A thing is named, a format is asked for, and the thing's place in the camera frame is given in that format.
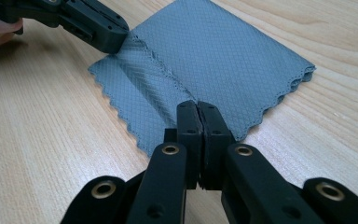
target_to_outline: cloth fold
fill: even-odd
[[[183,101],[216,105],[242,140],[315,66],[208,0],[177,0],[89,70],[151,156]]]

